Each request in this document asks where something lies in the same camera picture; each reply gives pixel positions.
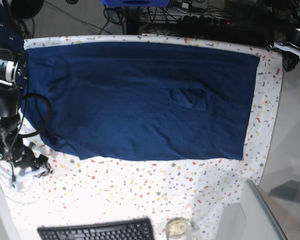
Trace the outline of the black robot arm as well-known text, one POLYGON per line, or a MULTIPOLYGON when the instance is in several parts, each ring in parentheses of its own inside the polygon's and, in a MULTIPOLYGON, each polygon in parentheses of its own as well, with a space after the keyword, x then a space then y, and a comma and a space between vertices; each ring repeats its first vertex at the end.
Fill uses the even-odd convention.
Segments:
POLYGON ((29 55, 24 50, 23 33, 27 30, 24 19, 33 19, 43 6, 42 0, 0 0, 0 161, 12 168, 20 168, 19 175, 47 176, 52 172, 48 158, 35 156, 33 143, 25 146, 24 138, 40 134, 51 117, 49 100, 29 92, 29 55), (37 98, 46 105, 43 125, 33 133, 20 134, 24 117, 19 109, 27 108, 28 100, 37 98))
POLYGON ((283 69, 291 72, 300 62, 300 0, 264 0, 263 3, 277 11, 289 12, 289 17, 278 18, 282 22, 278 31, 283 37, 268 45, 267 50, 280 50, 283 69))

